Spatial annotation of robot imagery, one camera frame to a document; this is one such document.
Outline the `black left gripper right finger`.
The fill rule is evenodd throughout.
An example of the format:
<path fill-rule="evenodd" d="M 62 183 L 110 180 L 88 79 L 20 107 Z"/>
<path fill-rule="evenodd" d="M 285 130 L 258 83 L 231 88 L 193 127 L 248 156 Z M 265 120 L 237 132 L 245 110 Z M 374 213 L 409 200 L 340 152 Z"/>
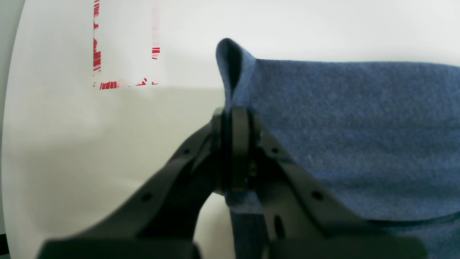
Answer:
<path fill-rule="evenodd" d="M 297 165 L 250 110 L 230 110 L 230 189 L 253 190 L 263 208 L 263 259 L 424 259 L 414 237 L 377 228 Z"/>

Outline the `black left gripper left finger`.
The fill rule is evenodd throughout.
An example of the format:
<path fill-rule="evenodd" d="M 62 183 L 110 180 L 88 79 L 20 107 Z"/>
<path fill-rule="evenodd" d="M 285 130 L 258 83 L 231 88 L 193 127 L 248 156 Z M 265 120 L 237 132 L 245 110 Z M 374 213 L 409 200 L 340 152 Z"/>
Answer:
<path fill-rule="evenodd" d="M 222 190 L 228 113 L 188 137 L 171 159 L 107 218 L 64 239 L 46 241 L 39 259 L 200 259 L 193 241 L 203 204 Z"/>

